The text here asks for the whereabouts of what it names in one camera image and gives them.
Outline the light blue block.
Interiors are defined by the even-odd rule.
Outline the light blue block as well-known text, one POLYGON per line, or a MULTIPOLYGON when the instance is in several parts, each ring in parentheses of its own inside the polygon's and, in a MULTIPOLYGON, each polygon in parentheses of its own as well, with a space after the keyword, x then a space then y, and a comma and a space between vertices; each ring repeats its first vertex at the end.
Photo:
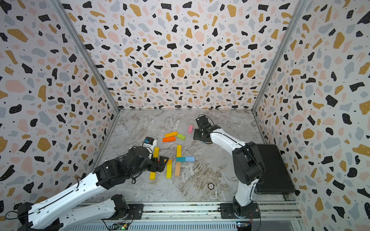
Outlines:
POLYGON ((186 162, 195 162, 195 157, 186 157, 186 162))

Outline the long yellow block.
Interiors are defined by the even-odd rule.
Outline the long yellow block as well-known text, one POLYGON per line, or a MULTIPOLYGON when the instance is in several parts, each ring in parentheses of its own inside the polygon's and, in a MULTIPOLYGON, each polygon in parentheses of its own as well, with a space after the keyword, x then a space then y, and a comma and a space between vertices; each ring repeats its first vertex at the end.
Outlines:
POLYGON ((153 152, 153 157, 158 158, 159 157, 159 152, 160 152, 159 147, 155 147, 154 152, 153 152))
POLYGON ((155 172, 151 172, 150 173, 150 176, 149 176, 149 179, 150 180, 155 180, 156 179, 156 173, 155 172))

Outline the teal short block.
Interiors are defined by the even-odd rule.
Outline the teal short block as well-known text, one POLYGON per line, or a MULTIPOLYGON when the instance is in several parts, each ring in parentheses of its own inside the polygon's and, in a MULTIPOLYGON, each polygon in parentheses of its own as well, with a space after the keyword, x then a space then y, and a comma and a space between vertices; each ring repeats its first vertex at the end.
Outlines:
POLYGON ((181 162, 181 163, 186 162, 186 158, 185 157, 177 157, 176 162, 181 162))

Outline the tan wooden block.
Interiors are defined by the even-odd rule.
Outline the tan wooden block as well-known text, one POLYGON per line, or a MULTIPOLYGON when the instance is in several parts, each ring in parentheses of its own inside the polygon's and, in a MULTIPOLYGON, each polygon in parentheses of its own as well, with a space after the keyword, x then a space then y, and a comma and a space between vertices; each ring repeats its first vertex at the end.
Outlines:
POLYGON ((175 166, 175 176, 179 177, 181 173, 181 162, 176 162, 175 166))

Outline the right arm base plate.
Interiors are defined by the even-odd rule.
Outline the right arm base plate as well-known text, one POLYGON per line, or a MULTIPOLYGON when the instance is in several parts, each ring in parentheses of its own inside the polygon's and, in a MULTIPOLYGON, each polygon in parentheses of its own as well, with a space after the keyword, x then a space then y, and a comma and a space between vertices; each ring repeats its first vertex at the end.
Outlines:
POLYGON ((260 218, 260 209, 256 203, 251 203, 245 207, 239 207, 233 203, 221 203, 218 208, 222 219, 254 219, 260 218))

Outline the green block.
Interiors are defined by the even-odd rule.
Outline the green block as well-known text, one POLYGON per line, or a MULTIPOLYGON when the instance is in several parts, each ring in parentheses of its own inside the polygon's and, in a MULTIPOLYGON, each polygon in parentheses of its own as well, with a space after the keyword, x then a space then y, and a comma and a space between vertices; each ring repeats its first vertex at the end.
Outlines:
POLYGON ((179 134, 177 134, 177 138, 179 138, 181 140, 185 140, 186 136, 179 133, 179 134))

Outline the lime yellow block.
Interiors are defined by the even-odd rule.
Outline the lime yellow block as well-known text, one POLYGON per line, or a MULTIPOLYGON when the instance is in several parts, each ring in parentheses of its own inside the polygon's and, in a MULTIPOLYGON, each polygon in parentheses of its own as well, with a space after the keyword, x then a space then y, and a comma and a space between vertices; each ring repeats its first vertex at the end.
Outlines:
POLYGON ((171 179, 172 178, 172 164, 167 164, 166 178, 167 179, 171 179))

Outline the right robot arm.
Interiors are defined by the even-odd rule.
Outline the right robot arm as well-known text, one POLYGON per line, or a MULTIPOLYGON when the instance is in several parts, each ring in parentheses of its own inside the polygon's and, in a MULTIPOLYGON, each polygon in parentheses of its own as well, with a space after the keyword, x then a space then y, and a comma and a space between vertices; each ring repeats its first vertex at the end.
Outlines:
POLYGON ((239 180, 236 195, 233 197, 234 214, 239 218, 251 215, 254 190, 259 181, 264 179, 266 171, 257 144, 232 137, 209 120, 207 115, 199 115, 196 123, 198 128, 194 131, 194 140, 217 144, 233 158, 234 172, 239 180))

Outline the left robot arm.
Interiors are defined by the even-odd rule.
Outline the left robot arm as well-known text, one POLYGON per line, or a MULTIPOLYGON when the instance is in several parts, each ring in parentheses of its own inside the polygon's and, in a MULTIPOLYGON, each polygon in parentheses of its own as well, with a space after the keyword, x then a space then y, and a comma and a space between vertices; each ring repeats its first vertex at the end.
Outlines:
POLYGON ((85 178, 39 203, 23 203, 15 213, 20 231, 64 231, 94 220, 133 218, 123 195, 117 194, 93 206, 77 208, 87 199, 123 184, 132 183, 145 171, 163 172, 168 157, 154 157, 150 149, 134 146, 128 153, 108 160, 85 178))

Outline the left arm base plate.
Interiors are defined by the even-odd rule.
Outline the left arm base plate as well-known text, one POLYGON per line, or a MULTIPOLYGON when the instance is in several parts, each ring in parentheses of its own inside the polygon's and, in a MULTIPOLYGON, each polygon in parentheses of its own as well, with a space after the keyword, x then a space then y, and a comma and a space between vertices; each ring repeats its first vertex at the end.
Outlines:
POLYGON ((141 220, 144 204, 128 204, 128 207, 117 214, 116 219, 124 222, 141 220))

